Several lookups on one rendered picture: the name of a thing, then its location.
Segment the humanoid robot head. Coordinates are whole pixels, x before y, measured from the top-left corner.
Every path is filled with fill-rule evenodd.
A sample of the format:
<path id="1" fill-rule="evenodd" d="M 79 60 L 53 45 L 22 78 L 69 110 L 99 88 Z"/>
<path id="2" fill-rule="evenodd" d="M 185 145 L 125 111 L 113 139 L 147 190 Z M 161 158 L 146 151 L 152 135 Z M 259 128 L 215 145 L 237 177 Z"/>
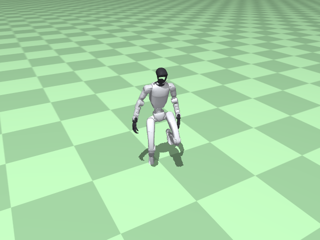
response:
<path id="1" fill-rule="evenodd" d="M 164 68 L 162 68 L 162 67 L 160 67 L 160 68 L 158 68 L 157 70 L 156 70 L 156 75 L 157 75 L 157 80 L 158 81 L 156 81 L 154 84 L 156 84 L 156 83 L 159 83 L 159 84 L 156 84 L 157 86 L 159 86 L 159 87 L 162 87 L 162 86 L 164 86 L 165 85 L 165 81 L 166 81 L 166 79 L 167 79 L 167 76 L 168 76 L 168 73 L 167 73 L 167 71 L 164 69 Z M 165 77 L 165 79 L 159 79 L 160 77 Z M 163 84 L 164 83 L 164 84 Z"/>

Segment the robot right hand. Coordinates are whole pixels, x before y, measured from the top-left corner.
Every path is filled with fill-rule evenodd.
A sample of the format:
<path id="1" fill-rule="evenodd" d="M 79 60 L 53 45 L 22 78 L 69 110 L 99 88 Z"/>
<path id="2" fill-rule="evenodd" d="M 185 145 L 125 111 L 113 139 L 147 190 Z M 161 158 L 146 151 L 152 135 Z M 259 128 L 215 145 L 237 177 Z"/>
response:
<path id="1" fill-rule="evenodd" d="M 133 123 L 132 123 L 132 129 L 133 129 L 133 131 L 134 131 L 136 134 L 138 134 L 138 132 L 136 132 L 136 130 L 139 131 L 139 130 L 137 129 L 137 124 L 136 124 L 136 123 L 138 122 L 138 118 L 135 117 L 134 120 L 132 120 L 132 122 L 133 122 Z"/>

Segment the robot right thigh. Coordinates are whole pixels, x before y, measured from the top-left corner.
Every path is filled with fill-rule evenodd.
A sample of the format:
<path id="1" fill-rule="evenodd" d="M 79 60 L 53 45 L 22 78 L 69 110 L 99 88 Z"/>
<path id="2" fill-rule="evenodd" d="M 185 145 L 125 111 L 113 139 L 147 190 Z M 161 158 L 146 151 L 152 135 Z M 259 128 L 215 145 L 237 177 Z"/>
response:
<path id="1" fill-rule="evenodd" d="M 146 130 L 147 130 L 147 138 L 148 138 L 148 148 L 150 150 L 150 153 L 153 153 L 156 151 L 155 148 L 155 119 L 154 116 L 149 117 L 146 120 Z"/>

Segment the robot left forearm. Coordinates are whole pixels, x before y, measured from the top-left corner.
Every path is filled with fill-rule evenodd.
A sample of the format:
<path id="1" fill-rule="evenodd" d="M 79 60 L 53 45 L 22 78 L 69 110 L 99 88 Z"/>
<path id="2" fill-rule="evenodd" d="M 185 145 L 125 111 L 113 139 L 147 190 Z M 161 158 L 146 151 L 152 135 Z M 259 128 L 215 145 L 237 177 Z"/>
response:
<path id="1" fill-rule="evenodd" d="M 177 114 L 180 114 L 180 109 L 179 109 L 179 103 L 178 103 L 178 99 L 176 98 L 177 103 L 173 104 L 174 107 L 174 112 L 175 112 L 175 116 L 177 117 Z M 181 117 L 181 114 L 180 114 Z"/>

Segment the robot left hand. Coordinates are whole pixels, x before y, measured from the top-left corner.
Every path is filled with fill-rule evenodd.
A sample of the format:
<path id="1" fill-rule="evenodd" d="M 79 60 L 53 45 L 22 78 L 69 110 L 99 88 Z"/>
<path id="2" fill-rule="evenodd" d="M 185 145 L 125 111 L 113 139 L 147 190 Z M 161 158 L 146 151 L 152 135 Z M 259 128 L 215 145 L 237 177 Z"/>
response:
<path id="1" fill-rule="evenodd" d="M 176 119 L 177 119 L 177 127 L 179 129 L 180 128 L 180 119 L 181 119 L 180 114 L 177 114 Z"/>

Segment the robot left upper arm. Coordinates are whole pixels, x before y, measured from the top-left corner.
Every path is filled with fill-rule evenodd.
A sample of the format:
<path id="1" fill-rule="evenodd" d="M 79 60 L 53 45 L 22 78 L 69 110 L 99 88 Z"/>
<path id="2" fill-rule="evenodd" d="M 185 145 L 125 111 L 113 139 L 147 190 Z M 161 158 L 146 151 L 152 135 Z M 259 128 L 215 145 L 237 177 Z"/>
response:
<path id="1" fill-rule="evenodd" d="M 176 87 L 173 83 L 168 83 L 169 84 L 169 87 L 170 87 L 170 94 L 171 94 L 171 102 L 172 104 L 175 104 L 177 103 L 177 98 L 176 98 Z"/>

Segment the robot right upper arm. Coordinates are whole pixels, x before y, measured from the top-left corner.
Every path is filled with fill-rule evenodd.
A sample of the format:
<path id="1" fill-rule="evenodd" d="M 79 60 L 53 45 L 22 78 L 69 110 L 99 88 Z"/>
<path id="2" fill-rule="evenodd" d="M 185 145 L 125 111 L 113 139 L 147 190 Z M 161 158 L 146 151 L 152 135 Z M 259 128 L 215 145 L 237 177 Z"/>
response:
<path id="1" fill-rule="evenodd" d="M 139 96 L 139 98 L 138 98 L 138 100 L 140 101 L 140 104 L 139 104 L 139 106 L 143 106 L 144 105 L 144 99 L 146 98 L 146 96 L 147 96 L 147 94 L 149 94 L 151 91 L 152 91 L 152 85 L 151 84 L 149 84 L 149 85 L 145 85 L 144 87 L 143 87 L 143 89 L 142 89 L 142 92 L 141 92 L 141 94 L 140 94 L 140 96 Z"/>

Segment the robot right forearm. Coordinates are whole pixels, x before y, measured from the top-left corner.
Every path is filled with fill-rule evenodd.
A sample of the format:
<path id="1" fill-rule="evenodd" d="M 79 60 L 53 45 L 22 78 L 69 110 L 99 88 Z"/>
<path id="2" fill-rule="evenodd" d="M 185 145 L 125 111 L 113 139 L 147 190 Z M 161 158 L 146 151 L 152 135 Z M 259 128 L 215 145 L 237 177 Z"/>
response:
<path id="1" fill-rule="evenodd" d="M 140 101 L 138 100 L 135 104 L 135 110 L 134 110 L 133 117 L 132 117 L 132 120 L 134 120 L 134 121 L 135 121 L 135 118 L 137 118 L 137 120 L 138 120 L 138 116 L 139 116 L 140 109 L 141 109 L 141 107 L 139 105 L 140 105 Z"/>

